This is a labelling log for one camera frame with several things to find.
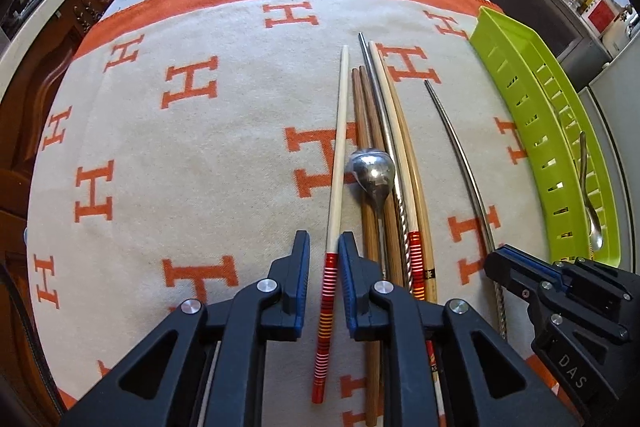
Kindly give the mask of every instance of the table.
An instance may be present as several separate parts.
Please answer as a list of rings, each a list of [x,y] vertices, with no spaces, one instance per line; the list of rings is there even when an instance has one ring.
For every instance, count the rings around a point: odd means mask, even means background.
[[[362,63],[358,31],[375,40],[397,81],[428,201],[438,299],[465,298],[494,321],[476,220],[422,85],[436,86],[460,136],[496,243],[546,258],[526,152],[467,40],[486,4],[116,0],[62,82],[31,189],[34,315],[68,402],[183,299],[229,298],[306,229],[306,327],[298,343],[269,348],[264,425],[359,421],[362,346],[349,341],[339,303],[326,402],[309,400],[338,58],[348,44],[350,66]],[[349,179],[342,229],[360,241]],[[524,304],[506,297],[511,344],[530,358]]]

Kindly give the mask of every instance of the spoon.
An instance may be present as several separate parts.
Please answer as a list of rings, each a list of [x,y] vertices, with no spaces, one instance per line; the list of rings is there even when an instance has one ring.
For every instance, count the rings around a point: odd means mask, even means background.
[[[580,131],[580,190],[589,219],[589,244],[591,251],[595,252],[602,248],[603,238],[600,219],[587,194],[587,136],[584,131]]]
[[[360,149],[350,156],[351,172],[363,190],[371,197],[378,220],[378,246],[382,278],[388,280],[385,227],[382,212],[386,198],[396,177],[396,166],[391,156],[379,149]]]

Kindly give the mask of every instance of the red striped chopstick handle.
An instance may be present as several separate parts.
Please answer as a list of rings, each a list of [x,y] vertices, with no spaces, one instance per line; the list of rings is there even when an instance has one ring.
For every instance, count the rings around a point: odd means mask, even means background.
[[[324,383],[329,370],[329,348],[334,327],[335,284],[338,279],[338,254],[327,252],[324,256],[322,273],[322,296],[320,298],[320,322],[318,324],[318,345],[311,402],[324,401]]]
[[[409,260],[411,274],[414,278],[414,297],[420,301],[425,299],[424,266],[422,264],[422,240],[420,232],[409,232]]]

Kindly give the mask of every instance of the wooden chopstick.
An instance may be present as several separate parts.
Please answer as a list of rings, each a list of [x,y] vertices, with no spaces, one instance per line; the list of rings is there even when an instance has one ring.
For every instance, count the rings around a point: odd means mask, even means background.
[[[424,199],[424,190],[422,188],[420,170],[418,169],[418,161],[415,158],[414,144],[411,142],[411,135],[409,134],[409,128],[407,127],[406,120],[404,119],[404,111],[402,110],[400,99],[398,98],[396,86],[394,85],[393,80],[390,79],[384,60],[382,63],[385,68],[386,77],[390,80],[389,87],[391,91],[391,98],[393,99],[394,106],[396,107],[396,115],[398,115],[400,130],[402,132],[402,140],[404,141],[404,148],[409,162],[411,182],[414,186],[415,206],[418,214],[418,229],[420,230],[420,238],[422,239],[422,260],[425,270],[426,297],[429,302],[437,303],[438,292],[436,287],[435,262],[433,260],[431,228],[429,226],[429,214],[427,212],[427,203]]]
[[[351,70],[353,81],[353,105],[356,118],[356,143],[358,149],[371,147],[369,129],[367,125],[367,109],[362,90],[360,72]],[[362,201],[362,235],[364,236],[365,256],[371,261],[378,262],[378,220],[375,210],[370,204],[369,195],[361,190]],[[380,395],[380,342],[365,344],[365,423],[367,427],[376,427],[378,423],[378,398]]]
[[[371,131],[371,140],[373,147],[385,150],[385,141],[382,137],[382,129],[380,128],[380,120],[376,110],[376,102],[373,99],[373,90],[371,80],[364,66],[360,67],[360,78],[364,91],[364,98],[367,107],[367,116],[369,118],[369,129]],[[398,233],[398,216],[396,216],[396,206],[393,198],[386,198],[384,208],[385,221],[385,237],[386,237],[386,255],[387,266],[389,269],[389,280],[393,284],[402,286],[402,254],[400,251],[400,239]]]
[[[338,81],[338,111],[335,125],[334,171],[329,199],[329,224],[326,230],[324,271],[320,298],[320,321],[314,381],[311,392],[313,403],[324,401],[324,385],[329,368],[329,349],[334,327],[335,283],[338,277],[338,239],[342,215],[342,188],[344,185],[344,156],[347,135],[347,105],[349,89],[349,47],[343,46],[340,55],[340,79]]]
[[[380,90],[385,102],[386,115],[389,119],[391,134],[396,149],[396,173],[400,178],[402,185],[402,193],[404,194],[404,207],[406,210],[407,226],[409,229],[409,254],[413,284],[410,289],[416,299],[424,301],[424,266],[422,263],[422,240],[420,238],[420,230],[418,229],[418,213],[415,209],[414,188],[411,182],[411,174],[409,172],[409,161],[407,159],[404,141],[402,140],[402,132],[396,115],[396,108],[391,99],[391,90],[389,82],[393,82],[385,71],[382,62],[382,56],[376,47],[374,41],[369,41],[369,49],[373,58],[373,65],[380,79]]]

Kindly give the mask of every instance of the bolt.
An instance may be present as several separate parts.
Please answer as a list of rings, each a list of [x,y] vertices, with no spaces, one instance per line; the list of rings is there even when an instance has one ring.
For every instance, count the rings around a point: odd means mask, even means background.
[[[278,283],[276,283],[273,279],[262,279],[258,281],[256,286],[261,292],[270,293],[278,287]]]
[[[449,301],[449,308],[451,308],[451,311],[457,313],[458,315],[462,315],[463,313],[469,311],[469,305],[462,299],[451,299]]]
[[[180,311],[182,313],[186,313],[187,315],[193,315],[194,313],[198,313],[202,308],[202,303],[197,299],[187,299],[180,305]]]
[[[386,295],[394,290],[394,286],[389,281],[378,281],[373,285],[373,289],[378,293]]]

